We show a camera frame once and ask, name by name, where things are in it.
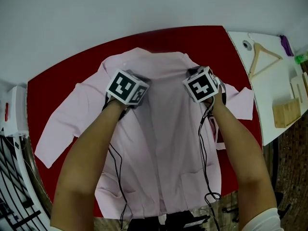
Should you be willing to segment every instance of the wooden box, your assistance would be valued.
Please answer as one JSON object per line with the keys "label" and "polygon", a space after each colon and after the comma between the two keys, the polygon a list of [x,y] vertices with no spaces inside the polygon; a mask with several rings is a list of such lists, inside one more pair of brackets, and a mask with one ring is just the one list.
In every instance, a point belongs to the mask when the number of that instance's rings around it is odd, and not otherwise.
{"label": "wooden box", "polygon": [[276,128],[286,128],[301,117],[299,99],[273,106]]}

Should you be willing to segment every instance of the human arm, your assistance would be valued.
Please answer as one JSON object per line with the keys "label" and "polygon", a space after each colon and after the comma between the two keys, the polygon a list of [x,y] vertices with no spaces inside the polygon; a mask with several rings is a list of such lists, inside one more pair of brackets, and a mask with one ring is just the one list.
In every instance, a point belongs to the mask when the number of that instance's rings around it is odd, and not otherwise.
{"label": "human arm", "polygon": [[222,103],[221,93],[215,97],[212,114],[225,142],[228,158],[239,184],[241,230],[258,214],[277,207],[276,199],[258,142]]}
{"label": "human arm", "polygon": [[109,143],[125,105],[113,100],[76,140],[66,156],[51,211],[51,226],[92,231],[94,193]]}

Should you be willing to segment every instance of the red tabletop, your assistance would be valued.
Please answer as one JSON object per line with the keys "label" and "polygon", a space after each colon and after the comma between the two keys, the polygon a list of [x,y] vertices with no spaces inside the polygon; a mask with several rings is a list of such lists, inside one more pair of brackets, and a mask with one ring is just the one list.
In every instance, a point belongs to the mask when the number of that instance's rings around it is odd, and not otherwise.
{"label": "red tabletop", "polygon": [[[224,83],[233,85],[237,90],[242,90],[244,87],[251,88],[240,57],[222,26],[178,27],[120,38],[74,55],[29,81],[27,115],[33,151],[36,149],[50,115],[74,89],[76,83],[93,75],[108,56],[136,47],[150,52],[180,51],[187,53],[191,60],[199,65],[210,66],[214,74]],[[261,146],[260,126],[255,106],[253,120],[241,120],[241,122]],[[35,158],[39,174],[51,201],[53,201],[62,164],[70,147],[49,169]],[[221,195],[224,196],[237,190],[238,185],[225,150],[218,151],[218,159],[221,168]],[[95,203],[94,215],[102,217],[97,203]]]}

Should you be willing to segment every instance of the clothes hanger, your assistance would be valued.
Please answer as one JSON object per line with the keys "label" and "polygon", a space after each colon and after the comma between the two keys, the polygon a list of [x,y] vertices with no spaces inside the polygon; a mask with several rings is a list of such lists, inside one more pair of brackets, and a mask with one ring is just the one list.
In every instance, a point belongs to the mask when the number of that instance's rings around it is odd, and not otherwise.
{"label": "clothes hanger", "polygon": [[[250,67],[250,71],[249,71],[249,75],[248,75],[249,80],[252,80],[254,77],[256,77],[257,75],[263,73],[265,70],[269,69],[272,65],[274,65],[274,64],[277,63],[278,61],[282,60],[283,58],[282,58],[280,55],[278,55],[278,54],[276,54],[276,53],[274,53],[274,52],[271,52],[271,51],[265,49],[261,44],[256,43],[256,42],[249,36],[249,33],[248,33],[247,35],[248,35],[248,37],[254,42],[254,50],[255,50],[255,56],[254,56],[254,59],[253,59],[253,61],[252,61],[252,63],[251,63],[251,67]],[[265,68],[263,68],[262,70],[260,70],[259,72],[257,72],[257,73],[255,74],[255,70],[256,70],[256,66],[257,66],[257,62],[258,62],[258,58],[259,58],[260,51],[265,52],[265,53],[267,53],[267,54],[269,54],[269,55],[272,55],[272,56],[276,57],[277,60],[274,61],[274,62],[272,62],[271,64],[267,65]]]}

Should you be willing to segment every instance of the green object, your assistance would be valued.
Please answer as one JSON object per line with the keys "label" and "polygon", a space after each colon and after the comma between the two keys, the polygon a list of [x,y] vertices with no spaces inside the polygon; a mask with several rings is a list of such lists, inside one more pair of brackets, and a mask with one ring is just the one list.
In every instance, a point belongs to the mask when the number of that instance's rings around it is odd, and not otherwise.
{"label": "green object", "polygon": [[298,55],[298,56],[295,57],[295,62],[297,64],[301,64],[301,63],[303,63],[303,62],[305,62],[307,60],[308,60],[308,52],[306,52],[304,54],[301,54],[301,55]]}

